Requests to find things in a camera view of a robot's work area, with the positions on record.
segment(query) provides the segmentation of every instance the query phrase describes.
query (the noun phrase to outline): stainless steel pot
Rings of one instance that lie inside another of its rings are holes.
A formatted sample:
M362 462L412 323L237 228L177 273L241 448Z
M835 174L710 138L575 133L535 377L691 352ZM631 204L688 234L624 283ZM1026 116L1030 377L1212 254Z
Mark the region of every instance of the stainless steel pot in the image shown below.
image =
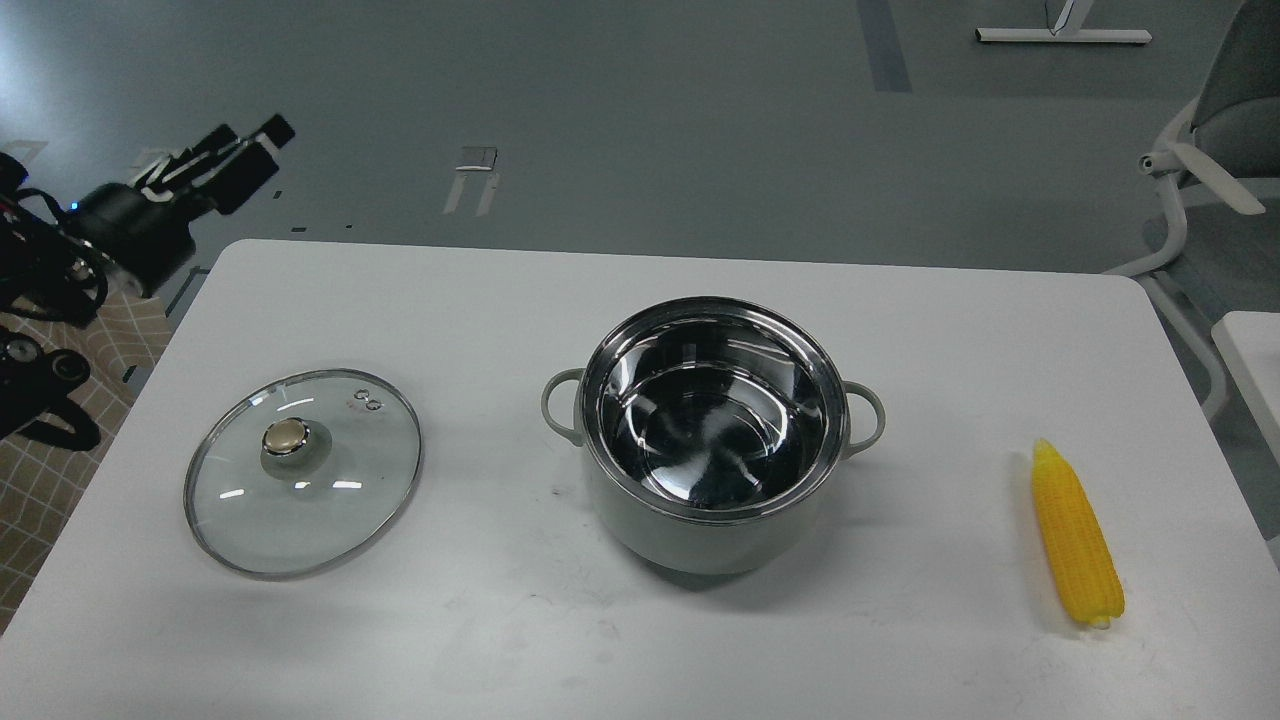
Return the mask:
M572 428L548 407L568 380L579 380ZM876 430L854 443L849 393L876 413ZM836 464L884 432L876 393L841 380L803 329L724 297L632 315L586 368L547 383L541 409L553 430L586 446L605 527L643 557L699 574L751 570L791 547Z

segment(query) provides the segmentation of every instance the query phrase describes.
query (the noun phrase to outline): pot handle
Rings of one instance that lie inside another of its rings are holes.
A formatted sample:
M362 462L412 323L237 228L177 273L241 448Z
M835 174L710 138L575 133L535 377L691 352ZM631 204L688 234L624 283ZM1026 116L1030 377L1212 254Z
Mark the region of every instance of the pot handle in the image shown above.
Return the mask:
M547 425L556 430L561 437L572 442L576 447L582 447L582 442L586 441L582 430L577 429L577 413L573 413L573 425L572 428L566 428L564 425L557 423L552 418L552 410L547 404L552 398L552 391L559 387L562 383L568 380L582 382L582 373L586 368L575 368L572 370L564 370L562 373L556 373L556 375L548 380L547 387L543 388L543 420L547 420Z
M876 441L884 434L884 404L881 402L879 396L872 392L872 388L852 380L845 380L845 395L856 395L867 402L870 402L872 410L876 411L876 432L873 432L870 437L864 441L849 443L849 447L840 454L841 457L849 457L850 455L856 455L867 450L868 447L876 445Z

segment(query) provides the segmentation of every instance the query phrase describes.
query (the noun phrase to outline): cable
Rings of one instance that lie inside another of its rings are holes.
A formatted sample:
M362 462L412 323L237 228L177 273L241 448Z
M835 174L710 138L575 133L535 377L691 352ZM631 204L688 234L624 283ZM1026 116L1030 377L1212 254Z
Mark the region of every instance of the cable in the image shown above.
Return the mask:
M54 200L52 195L49 195L44 190L24 187L18 192L15 192L14 197L18 200L26 200L28 197L40 197L41 200L45 201L45 206L49 208L49 211L54 215L54 220L58 223L59 227L61 227L61 224L67 220L67 211L63 210L63 206L59 205L56 200Z

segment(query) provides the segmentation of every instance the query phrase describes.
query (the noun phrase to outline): white table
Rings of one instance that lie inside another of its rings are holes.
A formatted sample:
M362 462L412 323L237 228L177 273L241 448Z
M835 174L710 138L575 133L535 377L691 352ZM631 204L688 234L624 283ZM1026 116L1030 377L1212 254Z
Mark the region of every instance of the white table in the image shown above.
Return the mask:
M1213 325L1212 334L1262 437L1280 461L1280 314L1228 313Z
M692 293L790 316L888 407L814 532L730 580L613 542L538 410ZM192 541L187 461L244 393L326 366L415 404L422 487L355 560L246 579ZM1039 436L1115 555L1110 630L1053 592ZM4 717L41 720L1270 717L1277 670L1280 574L1128 279L275 241L221 256L0 639Z

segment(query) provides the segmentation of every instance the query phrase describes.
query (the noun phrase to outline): lid knob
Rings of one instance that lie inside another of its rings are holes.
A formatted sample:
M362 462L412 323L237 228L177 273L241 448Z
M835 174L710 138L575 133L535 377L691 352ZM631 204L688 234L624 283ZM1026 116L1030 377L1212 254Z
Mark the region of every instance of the lid knob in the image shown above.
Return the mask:
M262 450L276 457L302 450L311 438L311 428L301 418L276 420L262 433Z

